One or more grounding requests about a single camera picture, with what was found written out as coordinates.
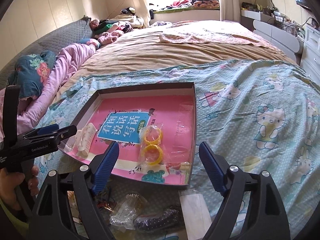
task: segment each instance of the silver screw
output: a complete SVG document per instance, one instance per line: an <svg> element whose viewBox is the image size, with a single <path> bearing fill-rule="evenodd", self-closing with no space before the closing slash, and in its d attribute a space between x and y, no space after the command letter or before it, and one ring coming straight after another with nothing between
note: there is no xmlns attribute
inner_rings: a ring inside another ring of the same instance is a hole
<svg viewBox="0 0 320 240"><path fill-rule="evenodd" d="M233 172L237 172L237 171L239 171L239 168L235 165L232 165L232 166L230 166L230 170Z"/></svg>
<svg viewBox="0 0 320 240"><path fill-rule="evenodd" d="M267 172L267 171L263 171L263 172L262 172L262 176L269 177L269 176L270 176L270 173Z"/></svg>
<svg viewBox="0 0 320 240"><path fill-rule="evenodd" d="M53 177L54 175L57 174L57 172L55 170L52 170L52 171L49 171L48 174L49 174L50 177Z"/></svg>
<svg viewBox="0 0 320 240"><path fill-rule="evenodd" d="M81 167L80 167L80 170L81 171L87 171L89 169L89 166L88 165L82 165Z"/></svg>

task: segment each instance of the hand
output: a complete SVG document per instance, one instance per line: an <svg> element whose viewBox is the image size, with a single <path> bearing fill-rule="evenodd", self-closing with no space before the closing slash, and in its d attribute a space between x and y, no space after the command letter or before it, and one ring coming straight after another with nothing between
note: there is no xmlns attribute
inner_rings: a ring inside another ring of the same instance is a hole
<svg viewBox="0 0 320 240"><path fill-rule="evenodd" d="M28 181L28 188L31 191L31 196L35 196L39 193L38 184L39 180L36 177L39 174L39 168L33 166L31 169L33 178ZM21 206L17 200L14 188L19 186L24 180L23 173L13 172L8 173L6 168L0 170L0 198L10 208L14 210L21 210Z"/></svg>

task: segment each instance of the box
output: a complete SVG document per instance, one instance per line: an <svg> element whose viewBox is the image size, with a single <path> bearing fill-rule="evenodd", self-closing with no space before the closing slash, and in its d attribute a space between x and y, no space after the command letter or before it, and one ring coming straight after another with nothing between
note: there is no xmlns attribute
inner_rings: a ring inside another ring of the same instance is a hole
<svg viewBox="0 0 320 240"><path fill-rule="evenodd" d="M89 155L72 149L69 138L61 150L84 164L102 154L112 140L119 143L119 158L112 174L145 182L185 186L190 183L196 146L196 95L193 83L157 83L97 90L72 124L82 129L93 123L98 130ZM161 127L163 161L139 165L139 131Z"/></svg>

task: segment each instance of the yellow-green sleeve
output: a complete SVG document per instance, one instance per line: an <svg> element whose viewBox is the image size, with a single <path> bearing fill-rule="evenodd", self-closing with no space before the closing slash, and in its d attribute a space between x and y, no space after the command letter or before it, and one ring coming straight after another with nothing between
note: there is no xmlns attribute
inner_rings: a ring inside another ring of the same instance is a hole
<svg viewBox="0 0 320 240"><path fill-rule="evenodd" d="M28 223L24 223L24 222L20 221L19 219L17 219L14 215L12 215L9 212L9 210L6 208L4 203L2 202L1 198L0 198L0 205L1 205L2 209L3 209L3 211L5 212L5 214L7 215L7 217L9 218L9 220L11 221L11 223L13 224L13 226L17 229L17 231L24 238L26 238L27 232L28 232L28 228L29 228Z"/></svg>

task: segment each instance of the headboard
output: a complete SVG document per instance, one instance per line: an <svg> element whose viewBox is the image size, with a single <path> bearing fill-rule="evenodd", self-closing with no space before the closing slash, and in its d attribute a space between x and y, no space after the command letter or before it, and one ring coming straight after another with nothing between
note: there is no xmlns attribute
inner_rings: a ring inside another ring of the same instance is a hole
<svg viewBox="0 0 320 240"><path fill-rule="evenodd" d="M51 50L58 54L60 50L81 39L91 38L92 31L89 26L90 18L82 19L54 30L39 38L17 54L7 65L0 70L0 90L5 87L8 76L14 70L19 57L28 54L40 54L43 50Z"/></svg>

